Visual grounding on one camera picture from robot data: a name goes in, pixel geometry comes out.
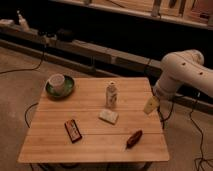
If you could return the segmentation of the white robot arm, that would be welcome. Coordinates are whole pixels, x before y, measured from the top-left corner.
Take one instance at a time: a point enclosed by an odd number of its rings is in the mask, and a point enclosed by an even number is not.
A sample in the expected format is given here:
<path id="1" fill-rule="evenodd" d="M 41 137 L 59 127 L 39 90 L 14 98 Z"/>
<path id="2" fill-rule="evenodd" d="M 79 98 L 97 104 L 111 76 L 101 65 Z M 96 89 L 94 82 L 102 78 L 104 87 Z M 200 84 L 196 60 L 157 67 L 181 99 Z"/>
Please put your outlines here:
<path id="1" fill-rule="evenodd" d="M 213 98 L 213 69 L 204 67 L 203 54 L 195 49 L 171 52 L 161 60 L 162 73 L 153 87 L 153 96 L 143 111 L 150 114 L 161 100 L 171 99 L 183 84 Z"/>

